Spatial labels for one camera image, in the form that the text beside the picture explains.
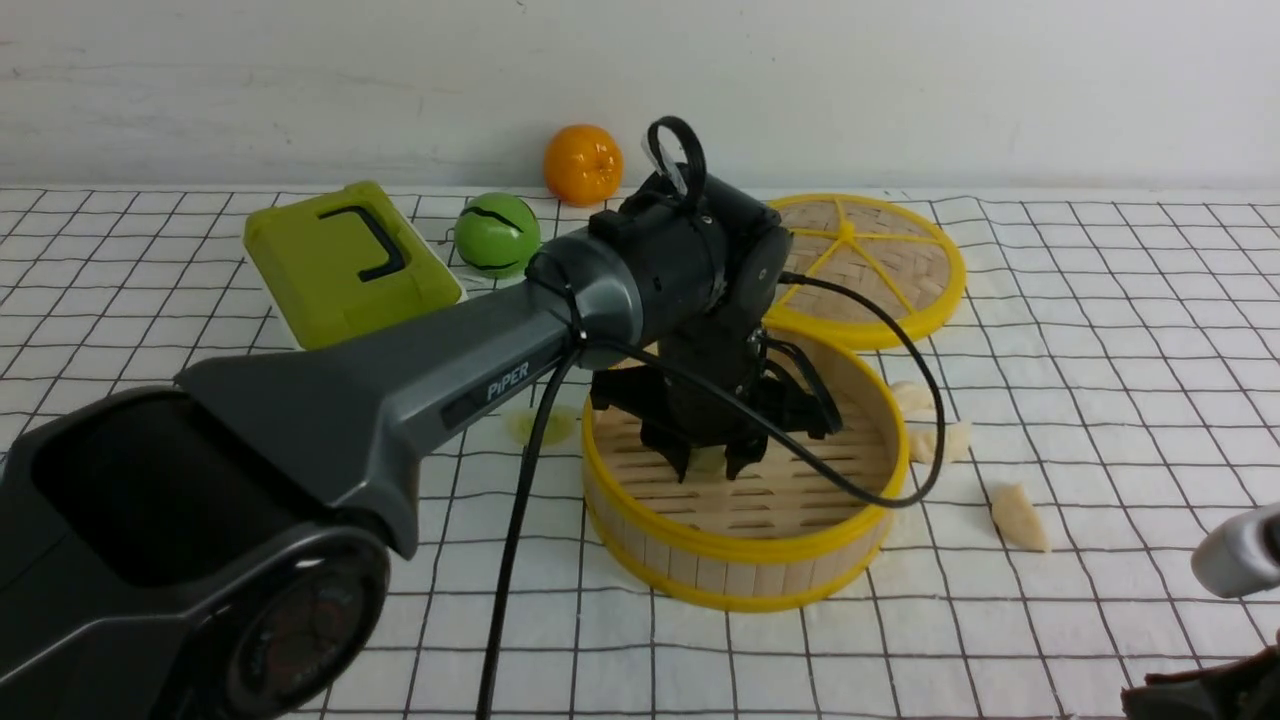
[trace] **orange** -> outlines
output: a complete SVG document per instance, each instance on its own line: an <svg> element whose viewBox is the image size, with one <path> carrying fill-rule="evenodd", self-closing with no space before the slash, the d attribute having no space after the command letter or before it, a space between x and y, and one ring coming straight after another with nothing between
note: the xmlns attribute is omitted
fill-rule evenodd
<svg viewBox="0 0 1280 720"><path fill-rule="evenodd" d="M547 145L543 176L547 187L564 202L596 205L612 197L622 183L622 151L603 128L568 126Z"/></svg>

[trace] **gray object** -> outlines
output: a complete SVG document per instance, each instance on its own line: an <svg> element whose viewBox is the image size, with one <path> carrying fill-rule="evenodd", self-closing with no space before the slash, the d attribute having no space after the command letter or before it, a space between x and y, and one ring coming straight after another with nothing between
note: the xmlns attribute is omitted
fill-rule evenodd
<svg viewBox="0 0 1280 720"><path fill-rule="evenodd" d="M1192 570L1217 597L1244 597L1280 587L1280 503L1219 525L1196 548Z"/></svg>

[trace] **green box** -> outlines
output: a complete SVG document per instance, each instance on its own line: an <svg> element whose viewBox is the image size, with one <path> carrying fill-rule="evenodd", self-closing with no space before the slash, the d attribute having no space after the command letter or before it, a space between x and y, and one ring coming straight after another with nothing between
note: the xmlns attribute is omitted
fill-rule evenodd
<svg viewBox="0 0 1280 720"><path fill-rule="evenodd" d="M244 249L303 350L466 300L448 266L372 182L253 213Z"/></svg>

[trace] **grid tablecloth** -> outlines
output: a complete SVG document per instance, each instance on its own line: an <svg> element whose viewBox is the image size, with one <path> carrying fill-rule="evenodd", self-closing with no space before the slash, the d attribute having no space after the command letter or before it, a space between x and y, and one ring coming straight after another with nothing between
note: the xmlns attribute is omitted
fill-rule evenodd
<svg viewBox="0 0 1280 720"><path fill-rule="evenodd" d="M239 236L252 210L310 192L293 190L0 190L0 447L200 359L288 347ZM452 219L479 191L394 200L461 266ZM899 514L870 573L835 598L727 615L616 565L584 515L579 441L547 448L498 710L1114 717L1144 674L1235 660L1275 635L1280 593L1215 600L1189 556L1217 523L1280 501L1280 193L874 195L963 249L966 297L923 350L948 413L974 424L972 457ZM589 214L526 196L545 237ZM494 287L458 272L472 293ZM901 351L872 359L890 382L916 379ZM588 377L571 380L562 402L580 406ZM474 707L518 464L506 410L424 462L417 555L396 559L369 650L294 717ZM996 533L988 503L1004 483L1027 487L1053 553Z"/></svg>

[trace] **bamboo steamer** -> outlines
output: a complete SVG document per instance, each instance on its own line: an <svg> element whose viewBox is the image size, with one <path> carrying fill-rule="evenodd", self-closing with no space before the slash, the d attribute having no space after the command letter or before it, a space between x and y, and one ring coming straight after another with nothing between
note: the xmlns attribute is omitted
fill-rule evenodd
<svg viewBox="0 0 1280 720"><path fill-rule="evenodd" d="M920 215L856 195L796 195L769 205L795 238L787 270L858 291L911 340L941 328L960 306L964 258L941 228ZM765 320L854 350L900 345L865 307L815 287L780 287Z"/></svg>
<svg viewBox="0 0 1280 720"><path fill-rule="evenodd" d="M845 428L797 441L883 497L902 492L906 430L884 382L837 341L773 331L813 361ZM790 360L773 360L795 372ZM867 506L777 443L727 480L691 470L684 483L640 443L640 421L617 409L582 414L582 486L609 552L649 585L684 601L733 611L777 611L829 596L872 561L891 512Z"/></svg>

